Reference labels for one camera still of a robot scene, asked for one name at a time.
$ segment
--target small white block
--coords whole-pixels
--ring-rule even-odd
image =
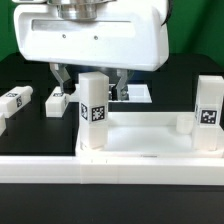
[[[47,117],[62,117],[69,103],[69,95],[62,93],[60,87],[55,87],[45,103]]]
[[[6,129],[4,114],[0,113],[0,136]]]
[[[10,118],[18,110],[31,101],[33,89],[30,86],[15,87],[0,97],[0,113]]]

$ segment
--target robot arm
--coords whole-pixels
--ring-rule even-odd
[[[62,90],[69,78],[65,66],[62,69],[60,64],[116,68],[120,83],[127,83],[130,72],[125,70],[154,71],[168,58],[167,28],[163,25],[169,11],[168,0],[47,3],[17,7],[16,36],[27,60],[52,63],[51,70]],[[125,86],[118,86],[122,86],[117,88],[121,99]]]

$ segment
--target white pillar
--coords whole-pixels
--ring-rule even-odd
[[[82,149],[102,149],[108,139],[109,78],[101,72],[79,74]]]
[[[216,150],[224,96],[221,76],[199,76],[192,148]]]

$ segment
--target metal cylinder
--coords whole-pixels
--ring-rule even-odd
[[[65,20],[87,20],[97,17],[96,5],[59,5],[58,15]]]
[[[58,16],[65,20],[91,20],[97,18],[97,4],[113,0],[48,0],[58,6]]]

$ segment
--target white block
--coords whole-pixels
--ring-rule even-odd
[[[108,139],[109,78],[101,72],[79,74],[80,142],[83,149],[102,149]]]
[[[55,87],[45,103],[47,117],[62,117],[69,103],[69,95],[62,93],[60,87]]]
[[[80,101],[89,106],[108,103],[109,78],[101,72],[79,74]]]
[[[199,76],[192,148],[216,150],[224,96],[221,76]]]
[[[33,89],[30,86],[15,87],[0,97],[0,113],[10,118],[18,110],[31,101]]]
[[[0,136],[6,129],[4,114],[0,113]]]

